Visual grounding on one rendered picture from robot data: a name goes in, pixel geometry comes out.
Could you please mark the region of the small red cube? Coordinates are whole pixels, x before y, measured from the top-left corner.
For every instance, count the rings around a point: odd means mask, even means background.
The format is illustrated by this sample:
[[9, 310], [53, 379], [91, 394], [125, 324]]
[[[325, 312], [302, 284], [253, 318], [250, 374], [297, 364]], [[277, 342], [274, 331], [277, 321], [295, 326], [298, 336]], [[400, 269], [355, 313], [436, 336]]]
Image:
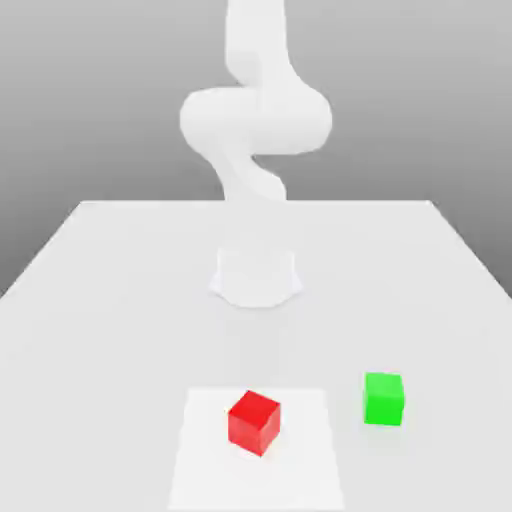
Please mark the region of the small red cube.
[[262, 457], [281, 429], [281, 403], [247, 390], [228, 411], [228, 440]]

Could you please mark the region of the small green cube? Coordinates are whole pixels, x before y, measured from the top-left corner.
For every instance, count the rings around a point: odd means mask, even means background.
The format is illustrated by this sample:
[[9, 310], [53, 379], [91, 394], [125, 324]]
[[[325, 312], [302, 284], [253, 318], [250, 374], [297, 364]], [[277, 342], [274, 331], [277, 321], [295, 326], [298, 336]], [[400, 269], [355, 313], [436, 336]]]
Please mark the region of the small green cube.
[[363, 405], [365, 424], [400, 426], [405, 407], [401, 375], [367, 372], [364, 378]]

